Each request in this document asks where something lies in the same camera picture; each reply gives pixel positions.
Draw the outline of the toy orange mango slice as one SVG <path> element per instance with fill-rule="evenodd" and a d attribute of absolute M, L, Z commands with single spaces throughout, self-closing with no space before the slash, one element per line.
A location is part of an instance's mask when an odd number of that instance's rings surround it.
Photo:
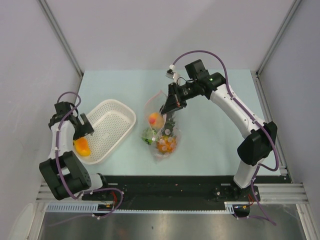
<path fill-rule="evenodd" d="M 75 151 L 82 157 L 88 157 L 91 154 L 91 149 L 89 147 L 86 138 L 81 137 L 73 141 Z"/>

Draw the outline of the orange toy pineapple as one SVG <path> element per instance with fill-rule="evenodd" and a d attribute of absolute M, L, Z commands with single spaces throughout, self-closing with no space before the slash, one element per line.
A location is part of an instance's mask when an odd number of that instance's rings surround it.
<path fill-rule="evenodd" d="M 175 134 L 176 122 L 169 118 L 156 139 L 156 148 L 162 155 L 170 155 L 177 148 L 177 135 Z"/>

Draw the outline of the clear zip top bag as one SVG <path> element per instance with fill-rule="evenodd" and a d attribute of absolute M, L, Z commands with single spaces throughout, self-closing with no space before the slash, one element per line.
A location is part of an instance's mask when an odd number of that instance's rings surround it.
<path fill-rule="evenodd" d="M 143 110 L 141 139 L 156 162 L 169 158 L 180 146 L 181 131 L 176 113 L 162 115 L 161 109 L 167 99 L 163 91 L 152 96 Z"/>

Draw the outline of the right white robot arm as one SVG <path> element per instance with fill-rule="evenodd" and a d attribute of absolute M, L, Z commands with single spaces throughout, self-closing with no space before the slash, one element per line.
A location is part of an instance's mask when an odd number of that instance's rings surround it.
<path fill-rule="evenodd" d="M 277 125 L 255 117 L 254 113 L 237 99 L 226 76 L 219 72 L 210 74 L 200 59 L 186 65 L 185 69 L 189 80 L 180 85 L 180 75 L 175 71 L 175 65 L 169 66 L 166 76 L 173 82 L 168 85 L 167 98 L 160 108 L 160 114 L 169 116 L 185 108 L 187 100 L 204 96 L 229 117 L 244 139 L 237 148 L 240 164 L 233 177 L 236 185 L 230 188 L 231 196 L 242 201 L 249 194 L 248 186 L 255 179 L 258 165 L 273 149 Z"/>

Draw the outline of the toy peach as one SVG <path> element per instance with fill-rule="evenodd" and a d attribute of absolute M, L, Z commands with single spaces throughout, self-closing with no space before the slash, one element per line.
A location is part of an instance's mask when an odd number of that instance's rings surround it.
<path fill-rule="evenodd" d="M 149 125 L 157 131 L 160 130 L 165 124 L 165 120 L 159 112 L 151 113 L 147 119 Z"/>

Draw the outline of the green toy watermelon ball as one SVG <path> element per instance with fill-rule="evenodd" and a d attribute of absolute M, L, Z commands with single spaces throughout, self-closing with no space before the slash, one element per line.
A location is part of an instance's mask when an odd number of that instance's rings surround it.
<path fill-rule="evenodd" d="M 157 134 L 157 131 L 153 128 L 146 128 L 142 131 L 141 139 L 148 145 L 151 145 L 154 141 L 154 138 Z"/>

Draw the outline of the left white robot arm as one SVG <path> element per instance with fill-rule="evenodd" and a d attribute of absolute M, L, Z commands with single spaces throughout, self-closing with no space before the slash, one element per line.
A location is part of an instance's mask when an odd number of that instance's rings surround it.
<path fill-rule="evenodd" d="M 94 129 L 84 113 L 67 101 L 54 105 L 56 113 L 49 121 L 52 145 L 48 160 L 39 164 L 39 170 L 51 193 L 57 200 L 77 193 L 93 191 L 100 200 L 110 196 L 111 188 L 104 184 L 99 173 L 89 174 L 75 153 L 74 141 L 93 134 Z"/>

